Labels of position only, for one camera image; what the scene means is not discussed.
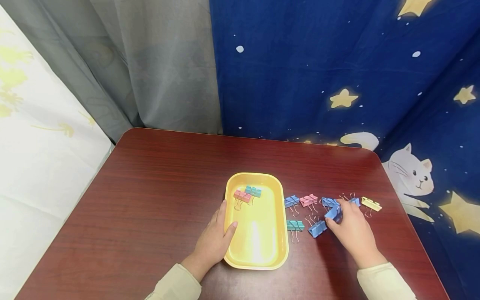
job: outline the beige sleeve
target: beige sleeve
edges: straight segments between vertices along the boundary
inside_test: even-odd
[[[174,265],[145,300],[197,300],[202,287],[181,264]]]
[[[368,300],[414,300],[415,294],[391,263],[359,270],[357,279]]]

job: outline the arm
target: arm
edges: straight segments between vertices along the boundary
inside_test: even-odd
[[[155,286],[155,290],[145,300],[197,300],[202,291],[200,281],[227,253],[237,222],[233,222],[224,232],[224,200],[213,214],[205,230],[198,238],[195,250],[181,264],[174,265]]]
[[[375,237],[358,206],[337,199],[342,206],[343,220],[326,223],[352,255],[359,267],[357,279],[369,300],[414,300],[410,287],[398,271],[378,251]]]

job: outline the yellow binder clip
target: yellow binder clip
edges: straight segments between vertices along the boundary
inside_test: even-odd
[[[376,212],[378,212],[379,210],[382,209],[382,207],[380,206],[380,204],[378,202],[375,202],[372,199],[368,199],[367,197],[362,197],[361,198],[361,203],[363,205],[365,205],[366,207],[370,208],[370,215],[367,216],[366,215],[367,212],[365,212],[365,214],[364,214],[366,217],[372,217],[372,211],[371,211],[372,209]]]

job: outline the child's hand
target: child's hand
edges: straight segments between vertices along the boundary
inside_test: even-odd
[[[227,202],[224,200],[198,238],[193,253],[181,263],[198,282],[203,279],[211,267],[223,259],[237,229],[238,223],[233,222],[224,232],[226,208]]]
[[[377,250],[370,225],[359,207],[343,199],[337,201],[343,211],[342,223],[337,224],[329,218],[326,219],[326,223],[353,256],[359,268],[366,269],[387,263],[385,257]]]

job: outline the cat illustration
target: cat illustration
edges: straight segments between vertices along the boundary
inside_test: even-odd
[[[362,148],[374,150],[378,139],[369,132],[351,133],[343,136],[344,144],[360,144]],[[418,209],[429,208],[424,201],[411,196],[425,196],[433,192],[434,185],[431,176],[432,162],[429,159],[420,161],[412,154],[412,145],[393,152],[389,160],[382,163],[388,179],[400,199],[406,213],[429,222],[435,222],[426,213]]]

